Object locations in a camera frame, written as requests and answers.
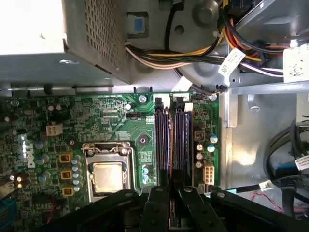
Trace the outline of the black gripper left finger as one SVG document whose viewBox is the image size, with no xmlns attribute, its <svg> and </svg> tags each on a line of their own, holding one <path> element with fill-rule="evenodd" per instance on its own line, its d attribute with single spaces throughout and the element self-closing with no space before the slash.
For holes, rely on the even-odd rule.
<svg viewBox="0 0 309 232">
<path fill-rule="evenodd" d="M 169 190 L 120 190 L 52 222 L 54 232 L 167 232 Z"/>
</svg>

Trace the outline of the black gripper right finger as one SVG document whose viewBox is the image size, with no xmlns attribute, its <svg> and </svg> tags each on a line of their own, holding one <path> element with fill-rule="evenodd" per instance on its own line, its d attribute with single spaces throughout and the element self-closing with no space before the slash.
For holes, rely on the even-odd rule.
<svg viewBox="0 0 309 232">
<path fill-rule="evenodd" d="M 217 190 L 202 198 L 195 188 L 178 191 L 198 232 L 307 232 L 309 225 L 236 194 Z"/>
</svg>

